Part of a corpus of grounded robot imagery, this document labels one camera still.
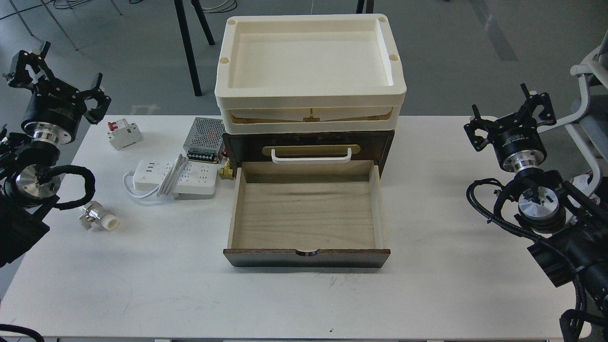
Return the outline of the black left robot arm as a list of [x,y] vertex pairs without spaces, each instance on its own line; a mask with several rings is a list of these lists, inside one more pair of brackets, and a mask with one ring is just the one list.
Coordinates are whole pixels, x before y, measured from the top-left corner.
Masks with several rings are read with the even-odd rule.
[[[22,132],[1,130],[1,264],[24,255],[50,228],[44,217],[52,209],[68,210],[87,204],[95,194],[95,177],[78,165],[57,165],[59,146],[75,140],[82,118],[100,123],[111,98],[93,78],[89,90],[79,90],[57,78],[45,58],[50,42],[40,51],[20,50],[5,74],[10,87],[28,89],[32,97],[21,124]],[[60,175],[83,178],[82,198],[61,203]]]

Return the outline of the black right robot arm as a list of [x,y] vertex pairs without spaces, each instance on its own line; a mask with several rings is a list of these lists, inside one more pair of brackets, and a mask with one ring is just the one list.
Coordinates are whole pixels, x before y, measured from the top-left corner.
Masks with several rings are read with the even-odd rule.
[[546,150],[538,127],[555,125],[547,93],[532,94],[521,84],[525,102],[495,121],[482,118],[476,105],[464,130],[475,150],[492,145],[500,169],[514,173],[502,184],[474,181],[467,201],[489,223],[532,241],[531,256],[554,286],[571,282],[576,304],[560,317],[565,342],[579,340],[584,323],[607,335],[607,212],[558,171],[543,171]]

